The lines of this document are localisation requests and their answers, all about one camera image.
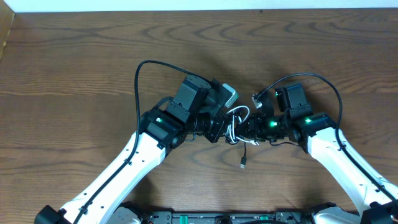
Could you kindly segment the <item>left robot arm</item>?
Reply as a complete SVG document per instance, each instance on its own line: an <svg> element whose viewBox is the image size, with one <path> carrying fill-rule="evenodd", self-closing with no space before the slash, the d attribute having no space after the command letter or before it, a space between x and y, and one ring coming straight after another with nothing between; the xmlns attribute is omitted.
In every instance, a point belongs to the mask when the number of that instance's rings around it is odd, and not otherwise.
<svg viewBox="0 0 398 224"><path fill-rule="evenodd" d="M107 223L133 188L189 134L217 142L225 127L222 108L238 98L216 80L187 75L174 97L165 97L139 118L125 148L107 168L60 210L45 206L35 223Z"/></svg>

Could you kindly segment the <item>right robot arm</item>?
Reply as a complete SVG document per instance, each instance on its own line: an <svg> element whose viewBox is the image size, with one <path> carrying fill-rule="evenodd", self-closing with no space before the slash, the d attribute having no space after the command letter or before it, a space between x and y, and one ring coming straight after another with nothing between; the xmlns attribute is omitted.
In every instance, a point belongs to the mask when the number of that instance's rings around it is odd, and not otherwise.
<svg viewBox="0 0 398 224"><path fill-rule="evenodd" d="M253 114L235 130L237 136L259 141L288 138L317 160L352 200L357 214L333 203L315 207L303 223L393 223L397 219L397 186L378 173L347 141L327 114L314 114L303 86L275 89L281 111L275 115L268 98L262 113Z"/></svg>

